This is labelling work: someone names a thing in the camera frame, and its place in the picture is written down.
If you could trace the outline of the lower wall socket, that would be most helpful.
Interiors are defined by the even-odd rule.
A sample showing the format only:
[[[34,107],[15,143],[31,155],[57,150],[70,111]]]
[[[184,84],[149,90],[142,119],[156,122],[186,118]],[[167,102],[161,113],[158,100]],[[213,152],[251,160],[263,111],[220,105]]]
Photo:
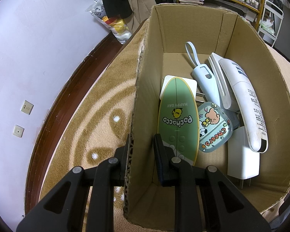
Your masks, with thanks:
[[[19,125],[15,125],[14,126],[13,133],[12,133],[14,136],[22,138],[23,133],[24,133],[24,128],[23,127],[21,127]]]

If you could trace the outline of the white utility cart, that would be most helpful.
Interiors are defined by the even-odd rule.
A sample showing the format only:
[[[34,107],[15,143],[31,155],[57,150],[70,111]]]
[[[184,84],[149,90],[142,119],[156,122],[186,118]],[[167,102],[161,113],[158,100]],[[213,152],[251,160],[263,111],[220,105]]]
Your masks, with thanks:
[[[278,39],[283,19],[283,10],[273,2],[265,0],[257,33],[271,47]]]

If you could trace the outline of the white case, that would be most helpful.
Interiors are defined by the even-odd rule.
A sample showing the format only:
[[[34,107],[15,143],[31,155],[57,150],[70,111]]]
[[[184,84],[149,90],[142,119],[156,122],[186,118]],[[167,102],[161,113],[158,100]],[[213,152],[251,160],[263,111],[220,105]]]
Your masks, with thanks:
[[[233,91],[219,63],[221,59],[223,58],[220,55],[212,52],[208,58],[208,61],[216,79],[222,105],[224,109],[231,110],[233,107]]]

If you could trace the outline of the cartoon cheers case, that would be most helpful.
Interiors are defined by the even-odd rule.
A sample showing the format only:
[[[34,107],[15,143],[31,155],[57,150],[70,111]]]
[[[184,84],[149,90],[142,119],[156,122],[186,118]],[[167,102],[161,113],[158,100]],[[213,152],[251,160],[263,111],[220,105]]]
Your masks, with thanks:
[[[198,107],[200,145],[202,152],[213,152],[231,137],[233,125],[227,114],[215,103],[205,102]]]

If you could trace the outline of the white lotion tube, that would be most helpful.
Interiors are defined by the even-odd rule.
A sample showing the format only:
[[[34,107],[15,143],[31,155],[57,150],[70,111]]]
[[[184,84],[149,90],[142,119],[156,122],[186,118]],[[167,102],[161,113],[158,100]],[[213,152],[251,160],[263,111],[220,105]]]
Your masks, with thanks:
[[[219,64],[233,90],[250,149],[258,153],[266,152],[268,149],[266,123],[252,83],[236,62],[222,58]]]

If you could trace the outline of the wall socket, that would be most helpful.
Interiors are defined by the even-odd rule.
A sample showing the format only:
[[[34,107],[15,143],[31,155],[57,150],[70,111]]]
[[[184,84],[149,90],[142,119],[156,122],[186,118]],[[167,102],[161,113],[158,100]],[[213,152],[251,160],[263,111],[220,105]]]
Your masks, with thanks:
[[[24,133],[24,128],[23,127],[21,127],[19,125],[15,125],[14,126],[13,133],[12,133],[14,136],[22,138],[23,133]]]
[[[32,110],[33,110],[33,107],[34,107],[34,105],[32,103],[25,100],[22,107],[21,107],[21,111],[25,114],[30,115]]]

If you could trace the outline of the cardboard box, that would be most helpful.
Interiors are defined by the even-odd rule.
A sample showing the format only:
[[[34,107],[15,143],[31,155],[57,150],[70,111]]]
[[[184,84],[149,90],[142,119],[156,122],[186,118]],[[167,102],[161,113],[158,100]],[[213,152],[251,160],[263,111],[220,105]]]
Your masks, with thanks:
[[[174,228],[175,192],[158,181],[152,138],[157,132],[163,78],[191,75],[187,41],[194,43],[201,61],[217,53],[238,63],[255,89],[269,146],[260,156],[259,175],[242,193],[269,219],[290,189],[290,63],[264,44],[238,14],[182,4],[154,6],[146,27],[136,80],[124,216],[145,228]]]

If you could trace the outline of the beige trench coat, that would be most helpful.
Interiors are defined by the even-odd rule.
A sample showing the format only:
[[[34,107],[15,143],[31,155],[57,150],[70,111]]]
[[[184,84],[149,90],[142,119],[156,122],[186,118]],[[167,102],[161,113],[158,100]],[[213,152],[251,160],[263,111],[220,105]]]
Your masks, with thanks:
[[[132,14],[125,18],[125,22],[131,33],[134,34],[140,24],[149,18],[152,6],[156,5],[156,2],[155,0],[128,0],[128,2]]]

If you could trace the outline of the plastic bag with toys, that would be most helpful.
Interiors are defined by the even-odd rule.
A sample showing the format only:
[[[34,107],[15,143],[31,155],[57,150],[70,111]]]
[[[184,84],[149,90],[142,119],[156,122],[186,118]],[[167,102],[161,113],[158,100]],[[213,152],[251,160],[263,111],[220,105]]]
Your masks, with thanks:
[[[85,11],[110,30],[120,44],[125,44],[132,36],[131,31],[120,16],[107,16],[102,0],[94,0],[94,3]]]

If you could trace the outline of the light blue power bank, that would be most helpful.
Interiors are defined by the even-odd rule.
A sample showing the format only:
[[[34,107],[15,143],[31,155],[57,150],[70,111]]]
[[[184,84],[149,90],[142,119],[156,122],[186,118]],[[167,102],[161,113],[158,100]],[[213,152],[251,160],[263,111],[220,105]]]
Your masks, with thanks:
[[[229,117],[233,127],[238,128],[240,126],[240,121],[235,112],[224,109],[215,76],[209,66],[205,63],[200,63],[196,48],[192,42],[186,42],[185,49],[190,61],[194,65],[192,77],[197,81],[197,84],[199,85],[200,90],[205,94],[207,101],[213,102],[219,106]]]

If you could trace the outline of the green surfboard-shaped card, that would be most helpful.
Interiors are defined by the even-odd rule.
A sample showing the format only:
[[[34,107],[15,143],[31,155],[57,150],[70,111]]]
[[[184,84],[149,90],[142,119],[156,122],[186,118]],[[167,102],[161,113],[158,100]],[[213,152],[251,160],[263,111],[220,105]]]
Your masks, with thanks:
[[[181,77],[166,76],[158,113],[158,134],[176,157],[195,165],[200,122],[195,93]]]

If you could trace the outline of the large white charger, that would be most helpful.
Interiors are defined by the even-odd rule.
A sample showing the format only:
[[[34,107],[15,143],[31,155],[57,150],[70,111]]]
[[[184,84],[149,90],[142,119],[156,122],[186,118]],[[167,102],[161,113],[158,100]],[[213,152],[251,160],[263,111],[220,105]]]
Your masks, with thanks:
[[[245,181],[250,186],[251,179],[259,175],[260,154],[250,149],[244,127],[235,129],[227,143],[227,175],[239,179],[241,189]]]

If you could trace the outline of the small white plug adapter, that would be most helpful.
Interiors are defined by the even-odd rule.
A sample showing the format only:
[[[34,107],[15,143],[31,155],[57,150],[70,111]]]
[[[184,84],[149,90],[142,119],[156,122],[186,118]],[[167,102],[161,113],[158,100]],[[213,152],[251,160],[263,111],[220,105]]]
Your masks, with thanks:
[[[159,96],[159,99],[162,99],[162,96],[163,96],[163,92],[165,90],[165,87],[167,86],[168,82],[172,79],[172,78],[176,78],[177,76],[173,76],[173,75],[166,75],[164,77],[164,81],[163,81],[163,84],[162,84],[162,89],[161,89],[161,92],[160,92],[160,96]],[[194,79],[191,79],[191,78],[183,78],[181,77],[181,79],[183,79],[187,85],[190,87],[190,90],[192,91],[192,93],[194,94],[194,98],[196,100],[196,102],[198,103],[204,103],[204,101],[202,100],[198,100],[196,97],[197,96],[202,96],[204,97],[205,94],[204,93],[200,93],[200,92],[197,92],[197,81],[195,81]]]

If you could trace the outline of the upper wall socket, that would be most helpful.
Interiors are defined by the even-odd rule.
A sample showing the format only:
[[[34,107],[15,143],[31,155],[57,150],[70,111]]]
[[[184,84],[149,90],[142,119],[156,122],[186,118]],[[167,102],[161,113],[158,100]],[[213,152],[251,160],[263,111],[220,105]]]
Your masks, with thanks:
[[[32,103],[25,100],[22,107],[21,107],[21,111],[25,114],[30,115],[32,110],[33,110],[33,107],[34,107],[34,105]]]

